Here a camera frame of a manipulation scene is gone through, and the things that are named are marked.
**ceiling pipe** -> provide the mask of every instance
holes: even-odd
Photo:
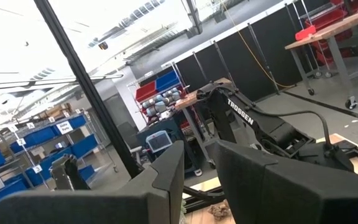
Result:
[[[115,38],[123,34],[125,32],[125,28],[131,26],[136,20],[144,17],[146,14],[150,13],[164,2],[165,0],[151,0],[143,4],[141,7],[138,7],[136,10],[134,10],[129,16],[121,19],[118,23],[118,26],[103,34],[102,37],[94,38],[93,41],[88,44],[88,47],[94,47],[95,45],[102,43],[108,38]]]
[[[200,16],[195,0],[181,0],[183,7],[185,7],[187,16],[189,17],[193,27],[189,30],[193,37],[194,35],[200,35],[203,32],[203,26],[201,25]]]

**caster wheel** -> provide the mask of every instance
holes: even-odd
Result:
[[[201,171],[201,169],[198,169],[196,171],[194,171],[194,174],[196,174],[197,177],[203,175],[203,171]]]
[[[216,166],[215,166],[215,164],[213,162],[209,163],[209,167],[212,168],[212,169],[216,169]]]
[[[351,103],[350,100],[346,100],[346,103],[345,103],[345,107],[349,110],[353,110],[354,108],[357,107],[357,105],[358,105],[358,102],[356,102],[356,100],[353,103]]]
[[[308,89],[309,95],[314,96],[314,89]]]
[[[316,72],[314,75],[316,78],[321,78],[323,74],[321,72]]]
[[[326,73],[324,74],[324,76],[325,76],[326,78],[331,78],[331,77],[333,76],[333,74],[332,74],[331,72],[326,72]]]

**white label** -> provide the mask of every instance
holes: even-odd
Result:
[[[35,128],[35,125],[34,125],[33,122],[29,122],[29,123],[27,123],[27,127],[28,127],[29,129],[33,129],[33,128]]]
[[[90,116],[90,114],[89,114],[87,111],[85,111],[84,114],[86,115],[86,117],[87,117],[88,119],[91,119],[91,116]]]
[[[59,129],[61,134],[66,134],[73,130],[73,127],[70,125],[68,121],[56,124],[56,127]]]
[[[7,127],[7,128],[9,128],[9,130],[12,131],[12,132],[16,132],[18,130],[18,128],[14,124],[9,126],[9,127]]]
[[[20,145],[20,146],[24,146],[24,145],[25,145],[25,140],[24,140],[24,139],[18,139],[18,140],[16,140],[16,142],[17,142],[18,145]]]
[[[31,150],[31,153],[33,154],[33,156],[36,156],[36,155],[43,153],[44,151],[45,150],[42,147],[38,147],[38,148]]]
[[[36,166],[33,167],[32,169],[34,170],[34,172],[35,172],[36,174],[38,174],[39,172],[42,171],[41,165],[36,165]]]

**metal shelving rack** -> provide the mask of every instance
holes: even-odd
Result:
[[[148,121],[147,121],[146,115],[143,114],[143,112],[142,112],[142,103],[145,102],[145,101],[147,101],[147,100],[150,100],[150,99],[154,98],[154,97],[157,96],[157,95],[161,95],[163,92],[166,92],[166,91],[168,91],[168,90],[171,90],[173,87],[178,86],[178,85],[176,84],[176,85],[170,86],[170,87],[166,88],[165,90],[160,91],[160,92],[158,92],[158,93],[156,93],[156,94],[154,94],[154,95],[152,95],[152,96],[150,96],[150,97],[148,97],[148,98],[142,100],[141,102],[138,102],[138,101],[135,99],[134,92],[136,92],[136,90],[137,90],[138,88],[140,88],[140,82],[142,82],[142,81],[144,81],[144,80],[146,80],[146,79],[148,79],[148,78],[151,78],[151,77],[153,77],[153,76],[159,74],[160,72],[162,72],[162,71],[164,71],[164,70],[166,70],[166,69],[168,69],[168,68],[170,68],[170,67],[173,69],[173,71],[175,72],[177,78],[179,79],[179,81],[180,81],[180,86],[183,88],[183,91],[185,91],[186,93],[188,93],[188,92],[187,92],[188,86],[185,85],[185,82],[183,81],[183,77],[182,77],[182,75],[181,75],[181,73],[180,73],[180,71],[179,71],[179,69],[178,69],[178,67],[177,67],[177,65],[176,65],[175,63],[171,63],[171,65],[170,65],[169,67],[165,67],[165,68],[161,68],[161,69],[158,69],[158,70],[154,70],[154,71],[152,71],[152,74],[151,74],[151,75],[147,75],[147,74],[146,74],[146,75],[144,75],[143,77],[140,77],[140,78],[134,80],[133,82],[130,82],[130,83],[127,84],[127,88],[128,88],[128,90],[129,90],[129,92],[131,93],[132,99],[135,101],[135,104],[137,105],[137,107],[138,107],[138,109],[139,109],[138,112],[142,114],[142,117],[143,117],[143,119],[144,119],[144,121],[145,121],[146,123],[147,123]]]
[[[71,115],[69,117],[66,117],[66,118],[63,118],[63,119],[60,119],[58,121],[54,121],[54,122],[50,122],[49,120],[45,120],[45,121],[41,121],[39,123],[35,123],[34,126],[35,128],[33,129],[29,129],[28,127],[25,127],[25,128],[22,128],[16,132],[13,132],[13,133],[10,133],[8,136],[10,137],[10,140],[12,141],[13,140],[13,137],[15,137],[15,141],[23,138],[24,136],[30,134],[30,133],[33,133],[35,131],[39,131],[47,126],[53,126],[53,125],[56,125],[56,124],[59,124],[59,123],[62,123],[64,121],[68,121],[69,119],[71,118],[74,118],[74,117],[77,117],[77,116],[85,116],[85,119],[86,119],[86,123],[76,129],[73,129],[72,131],[68,132],[68,133],[65,133],[65,134],[62,134],[62,135],[59,135],[59,136],[55,136],[54,138],[52,139],[49,139],[48,141],[45,141],[43,143],[40,143],[40,144],[37,144],[37,145],[34,145],[34,146],[31,146],[31,147],[25,147],[25,146],[21,146],[23,148],[23,151],[21,152],[18,152],[18,153],[13,153],[12,152],[12,157],[16,157],[16,156],[20,156],[21,154],[25,154],[25,158],[27,159],[27,162],[29,163],[30,166],[32,167],[35,167],[37,166],[38,164],[36,164],[32,158],[31,158],[31,155],[29,154],[29,152],[33,151],[34,149],[37,149],[38,147],[40,146],[43,146],[44,144],[50,142],[50,141],[53,141],[57,138],[60,138],[62,136],[66,136],[67,139],[69,140],[70,144],[71,145],[74,145],[74,142],[73,140],[71,139],[70,137],[70,134],[77,131],[78,129],[80,129],[81,127],[85,126],[87,128],[87,130],[89,131],[89,135],[92,135],[94,134],[95,136],[95,139],[96,139],[96,142],[98,143],[98,145],[96,146],[100,151],[105,151],[106,154],[108,155],[108,157],[110,158],[111,162],[109,164],[107,164],[108,166],[110,166],[111,164],[113,165],[113,169],[115,172],[118,172],[118,169],[117,169],[117,165],[116,163],[114,162],[114,159],[110,156],[110,154],[108,153],[108,150],[105,148],[105,146],[103,144],[101,144],[101,141],[100,141],[100,138],[94,128],[94,125],[93,125],[93,122],[91,120],[91,117],[88,115],[88,112],[85,111],[83,113],[77,113],[77,114],[74,114],[74,115]],[[90,150],[89,152],[87,152],[86,154],[84,154],[83,156],[81,156],[81,158],[78,158],[79,160],[81,160],[85,165],[86,165],[86,162],[84,161],[84,157],[86,157],[87,155],[91,154],[93,152],[93,150]],[[48,181],[52,178],[49,178],[49,179],[44,179],[44,177],[42,177],[42,175],[40,173],[38,173],[38,175],[41,177],[42,179],[42,182],[44,183],[44,186],[46,186],[46,188],[50,189],[49,185],[48,185]]]
[[[0,174],[4,173],[3,175],[0,175],[0,179],[8,175],[16,170],[20,170],[20,173],[24,176],[25,181],[29,184],[31,188],[34,188],[32,182],[28,178],[27,174],[24,172],[23,165],[20,164],[21,159],[18,159],[12,149],[9,147],[5,137],[0,134],[0,140],[4,146],[6,146],[6,149],[9,151],[10,156],[6,157],[6,162],[0,166]]]

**black partition wall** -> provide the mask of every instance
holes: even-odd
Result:
[[[288,8],[294,14],[293,6]],[[297,18],[294,17],[293,19],[297,26],[299,24]],[[290,51],[284,49],[284,46],[295,40],[295,32],[298,31],[298,27],[294,28],[291,23],[287,9],[283,8],[253,23],[251,26],[276,82],[290,86],[301,81],[299,71]],[[258,52],[249,28],[242,29],[241,33],[266,70],[264,61]],[[237,87],[245,96],[253,101],[257,101],[265,96],[276,93],[273,82],[259,67],[237,32],[220,40],[218,45]],[[227,77],[214,45],[196,54],[209,80]],[[194,56],[189,56],[178,62],[177,65],[186,84],[190,85],[190,91],[207,84]]]

